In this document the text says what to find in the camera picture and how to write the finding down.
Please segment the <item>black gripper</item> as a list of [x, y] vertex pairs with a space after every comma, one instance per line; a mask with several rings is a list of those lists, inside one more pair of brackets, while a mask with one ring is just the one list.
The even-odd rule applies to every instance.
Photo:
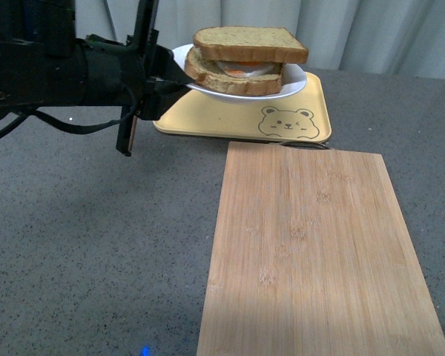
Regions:
[[[136, 117], [146, 121], [160, 120], [186, 95], [186, 85], [195, 83], [178, 65], [174, 52], [156, 44], [157, 8], [157, 1], [139, 2], [134, 33], [127, 44], [97, 35], [78, 41], [87, 65], [86, 91], [81, 105], [120, 106], [122, 111], [119, 119], [77, 125], [75, 133], [92, 134], [117, 125], [116, 149], [126, 156], [131, 155]], [[155, 78], [170, 83], [156, 83]]]

